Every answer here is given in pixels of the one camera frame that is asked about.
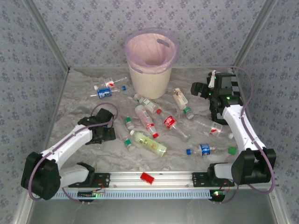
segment plastic trash bin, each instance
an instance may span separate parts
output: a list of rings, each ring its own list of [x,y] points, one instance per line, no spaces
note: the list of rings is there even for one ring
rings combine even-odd
[[[178,48],[177,38],[164,29],[141,30],[126,39],[125,52],[136,93],[156,99],[166,92]]]

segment green bottle cap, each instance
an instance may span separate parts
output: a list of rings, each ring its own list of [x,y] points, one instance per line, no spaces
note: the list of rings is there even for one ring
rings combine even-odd
[[[131,122],[131,118],[130,117],[126,118],[126,123],[128,123],[128,122]]]
[[[188,112],[190,112],[190,107],[186,107],[185,109],[184,109],[184,113],[186,114],[186,113],[188,113]]]
[[[126,147],[128,147],[132,144],[130,139],[125,140],[124,143],[125,143]]]
[[[228,153],[231,155],[235,155],[237,153],[237,148],[236,147],[229,147],[228,148]]]

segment patterned wallpaper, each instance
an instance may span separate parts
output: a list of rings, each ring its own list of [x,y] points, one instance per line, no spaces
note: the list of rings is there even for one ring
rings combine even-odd
[[[126,66],[124,42],[170,29],[178,66],[232,64],[264,0],[34,0],[69,66]]]
[[[0,223],[11,223],[24,162],[41,151],[65,72],[18,0],[0,2]]]
[[[278,1],[242,63],[254,81],[249,111],[277,153],[275,172],[293,223],[299,223],[299,3]],[[242,88],[249,96],[247,78]]]

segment gray floor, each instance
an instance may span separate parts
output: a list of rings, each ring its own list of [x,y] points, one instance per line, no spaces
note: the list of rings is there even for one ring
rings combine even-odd
[[[27,224],[276,224],[269,196],[240,190],[228,204],[209,200],[34,202]]]

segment blue label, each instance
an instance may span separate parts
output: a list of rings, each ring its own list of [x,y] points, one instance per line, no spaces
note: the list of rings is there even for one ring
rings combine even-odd
[[[98,96],[100,99],[102,99],[104,97],[110,97],[110,96],[112,96],[111,90],[109,88],[100,89],[100,90],[98,90]]]
[[[201,155],[209,155],[211,154],[210,147],[208,144],[200,144]]]

